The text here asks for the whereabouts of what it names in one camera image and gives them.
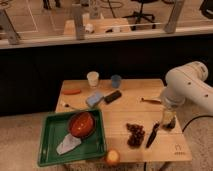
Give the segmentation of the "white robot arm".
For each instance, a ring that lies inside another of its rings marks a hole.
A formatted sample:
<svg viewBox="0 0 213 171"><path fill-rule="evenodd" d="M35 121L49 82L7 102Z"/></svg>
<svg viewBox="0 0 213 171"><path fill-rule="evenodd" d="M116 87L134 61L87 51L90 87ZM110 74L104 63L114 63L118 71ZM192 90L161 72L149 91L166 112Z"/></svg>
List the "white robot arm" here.
<svg viewBox="0 0 213 171"><path fill-rule="evenodd" d="M169 70L165 76L166 87L160 94L164 106L161 126L167 128L174 120L176 109L189 99L213 113L213 87L205 80L208 68L199 61Z"/></svg>

